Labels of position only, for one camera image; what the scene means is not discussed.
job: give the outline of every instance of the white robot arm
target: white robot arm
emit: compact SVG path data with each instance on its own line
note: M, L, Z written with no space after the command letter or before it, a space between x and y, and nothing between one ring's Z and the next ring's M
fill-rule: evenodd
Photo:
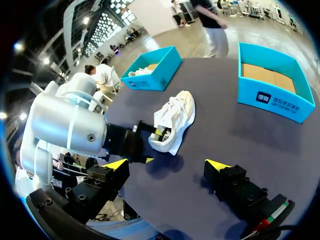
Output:
M95 80L85 73L76 73L70 82L60 87L50 82L34 99L22 138L20 159L22 167L34 174L35 189L50 187L53 170L52 155L37 147L39 140L88 156L104 155L101 149L107 133L105 116L88 110L92 104L104 107L92 97L95 92Z

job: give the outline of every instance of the dark blue table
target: dark blue table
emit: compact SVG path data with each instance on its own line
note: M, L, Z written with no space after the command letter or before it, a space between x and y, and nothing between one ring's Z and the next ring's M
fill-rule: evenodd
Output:
M320 109L303 124L237 103L238 61L188 58L163 92L124 86L107 111L108 122L133 127L154 124L154 112L171 96L188 90L196 116L176 156L148 144L155 159L130 164L121 190L148 223L174 240L238 239L246 223L219 202L203 178L205 159L240 165L269 199L283 194L296 205L284 225L296 224L307 210L320 177ZM318 98L313 92L316 105Z

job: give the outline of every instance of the cyan cardboard box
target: cyan cardboard box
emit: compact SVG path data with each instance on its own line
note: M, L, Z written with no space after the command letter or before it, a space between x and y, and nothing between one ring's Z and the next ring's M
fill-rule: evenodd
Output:
M131 89L163 91L182 63L175 46L160 48L141 54L122 75L121 80ZM151 74L129 76L139 68L144 69L151 64L157 64Z
M308 81L297 60L276 50L238 43L238 103L264 109L302 123L315 109ZM242 76L242 64L262 67L292 79L296 94L276 85Z

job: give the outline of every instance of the gray floor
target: gray floor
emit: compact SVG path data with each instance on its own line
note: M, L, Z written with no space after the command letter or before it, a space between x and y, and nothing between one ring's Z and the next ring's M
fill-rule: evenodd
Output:
M320 94L320 75L315 57L316 50L308 33L303 35L273 20L260 20L248 16L222 16L228 24L226 34L229 44L227 58L238 59L238 42L257 44L288 54L299 62L309 84ZM207 36L198 20L189 27L181 27L155 37L144 34L127 45L108 65L115 66L119 76L143 53L175 46L182 58L199 58L205 55Z

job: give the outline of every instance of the black cable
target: black cable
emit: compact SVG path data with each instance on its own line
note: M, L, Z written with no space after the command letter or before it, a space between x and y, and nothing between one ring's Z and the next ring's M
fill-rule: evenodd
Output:
M254 240L254 239L260 239L263 236L270 235L272 233L276 232L281 232L281 231L286 231L286 230L294 230L296 228L295 225L283 225L283 226L278 226L278 227L272 227L268 228L264 231L257 232L255 235L252 235L251 237L248 238L248 240Z
M97 216L100 216L100 217L98 217L98 218L96 217L94 220L97 220L97 221L100 221L100 222L109 221L110 218L120 215L121 212L118 213L118 214L116 214L116 213L119 212L119 211L122 211L122 209L119 209L119 210L115 211L111 216L108 216L108 214L105 214L105 213L100 213L100 214L97 215Z

